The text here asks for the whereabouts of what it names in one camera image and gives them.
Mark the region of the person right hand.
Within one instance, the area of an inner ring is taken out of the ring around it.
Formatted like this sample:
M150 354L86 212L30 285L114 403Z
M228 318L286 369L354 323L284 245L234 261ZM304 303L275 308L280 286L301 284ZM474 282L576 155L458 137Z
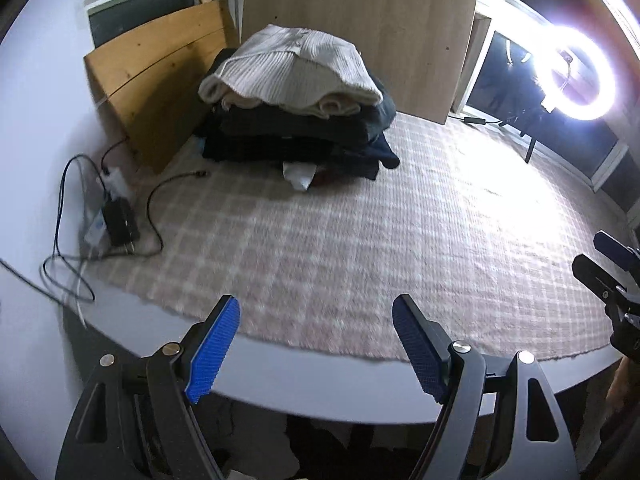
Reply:
M629 360L623 358L620 360L620 365L617 367L606 394L606 405L613 412L619 412L623 408L629 391L629 382Z

